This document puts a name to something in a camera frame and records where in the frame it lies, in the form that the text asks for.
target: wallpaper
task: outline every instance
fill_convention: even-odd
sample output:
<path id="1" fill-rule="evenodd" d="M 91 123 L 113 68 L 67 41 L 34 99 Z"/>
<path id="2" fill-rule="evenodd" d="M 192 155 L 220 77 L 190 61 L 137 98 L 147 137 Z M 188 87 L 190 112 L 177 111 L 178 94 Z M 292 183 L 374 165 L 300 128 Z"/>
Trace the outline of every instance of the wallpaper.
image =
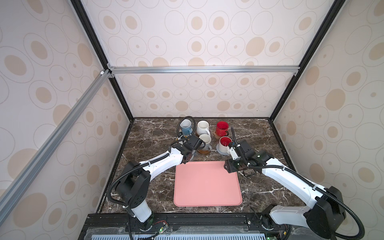
<path id="1" fill-rule="evenodd" d="M 333 0 L 82 0 L 112 66 L 298 65 Z"/>
<path id="2" fill-rule="evenodd" d="M 293 73 L 117 74 L 135 117 L 269 117 Z"/>
<path id="3" fill-rule="evenodd" d="M 299 173 L 333 185 L 384 234 L 384 0 L 350 1 L 312 58 L 275 124 Z M 348 215 L 341 234 L 356 234 Z"/>
<path id="4" fill-rule="evenodd" d="M 0 1 L 0 195 L 100 70 L 67 1 Z"/>
<path id="5" fill-rule="evenodd" d="M 0 240 L 77 240 L 127 127 L 107 81 L 0 227 Z"/>

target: blue mug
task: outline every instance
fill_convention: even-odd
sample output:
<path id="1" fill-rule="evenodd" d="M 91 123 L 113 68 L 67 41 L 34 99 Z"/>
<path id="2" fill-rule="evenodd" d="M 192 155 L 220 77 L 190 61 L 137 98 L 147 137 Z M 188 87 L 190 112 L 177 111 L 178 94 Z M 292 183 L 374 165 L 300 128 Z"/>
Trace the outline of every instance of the blue mug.
<path id="1" fill-rule="evenodd" d="M 191 135 L 191 133 L 192 133 L 192 123 L 191 123 L 190 120 L 184 119 L 181 122 L 180 127 L 181 127 L 181 131 L 182 131 L 182 133 L 183 133 L 183 135 L 185 137 L 187 137 L 188 135 Z"/>

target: pink tray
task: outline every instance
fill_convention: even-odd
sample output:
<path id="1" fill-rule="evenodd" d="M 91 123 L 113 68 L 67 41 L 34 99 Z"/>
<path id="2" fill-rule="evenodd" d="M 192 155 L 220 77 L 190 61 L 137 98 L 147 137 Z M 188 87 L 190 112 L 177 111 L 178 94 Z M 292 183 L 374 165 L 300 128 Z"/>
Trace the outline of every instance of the pink tray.
<path id="1" fill-rule="evenodd" d="M 224 161 L 187 162 L 176 166 L 173 202 L 178 207 L 237 206 L 243 201 L 237 173 Z"/>

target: cup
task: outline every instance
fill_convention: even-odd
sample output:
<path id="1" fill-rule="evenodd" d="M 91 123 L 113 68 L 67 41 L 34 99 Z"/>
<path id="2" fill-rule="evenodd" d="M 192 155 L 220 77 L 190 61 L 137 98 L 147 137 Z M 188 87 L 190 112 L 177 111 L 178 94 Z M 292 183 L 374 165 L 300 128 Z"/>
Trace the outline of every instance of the cup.
<path id="1" fill-rule="evenodd" d="M 190 135 L 192 133 L 192 123 L 190 120 L 184 119 L 180 123 L 180 127 L 181 127 L 181 131 L 185 137 L 187 137 L 188 135 Z"/>
<path id="2" fill-rule="evenodd" d="M 202 134 L 208 134 L 210 136 L 211 133 L 209 131 L 209 123 L 207 121 L 200 121 L 200 122 L 198 122 L 197 123 L 196 134 L 198 136 L 200 136 Z"/>
<path id="3" fill-rule="evenodd" d="M 221 137 L 228 136 L 229 124 L 224 121 L 220 121 L 216 124 L 215 138 L 220 139 Z"/>
<path id="4" fill-rule="evenodd" d="M 232 139 L 229 137 L 221 137 L 216 145 L 216 150 L 221 155 L 229 155 L 229 144 L 232 142 Z"/>
<path id="5" fill-rule="evenodd" d="M 201 140 L 205 142 L 205 146 L 202 149 L 198 149 L 197 151 L 201 154 L 208 154 L 212 151 L 211 141 L 212 138 L 208 134 L 201 134 L 199 136 Z"/>

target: brown marble surface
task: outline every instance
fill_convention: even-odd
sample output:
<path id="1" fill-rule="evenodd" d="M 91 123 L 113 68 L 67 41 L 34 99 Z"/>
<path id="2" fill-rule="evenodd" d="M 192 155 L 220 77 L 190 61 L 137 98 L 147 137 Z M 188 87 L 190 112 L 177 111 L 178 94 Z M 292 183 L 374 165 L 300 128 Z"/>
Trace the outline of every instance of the brown marble surface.
<path id="1" fill-rule="evenodd" d="M 264 119 L 204 119 L 210 124 L 212 137 L 212 147 L 208 155 L 197 154 L 193 161 L 225 161 L 228 157 L 220 155 L 215 149 L 218 140 L 213 136 L 216 123 L 226 121 L 235 129 L 238 140 L 243 138 L 256 150 L 266 150 L 278 158 L 286 165 L 283 154 L 279 148 L 277 140 Z M 124 166 L 130 160 L 136 162 L 151 159 L 167 151 L 170 143 L 175 141 L 175 128 L 180 118 L 156 118 L 156 119 L 136 119 L 129 134 L 127 144 L 120 159 L 114 179 L 120 176 Z M 247 170 L 246 175 L 253 173 Z M 155 213 L 171 212 L 252 212 L 252 206 L 257 212 L 261 212 L 269 204 L 280 204 L 285 206 L 304 206 L 305 204 L 292 192 L 284 188 L 275 180 L 256 173 L 246 177 L 242 172 L 238 172 L 240 189 L 242 191 L 243 202 L 239 206 L 220 206 L 220 207 L 177 207 L 173 203 L 175 167 L 158 175 L 149 184 L 148 195 L 146 197 L 149 207 Z M 125 213 L 121 206 L 104 200 L 101 213 Z"/>

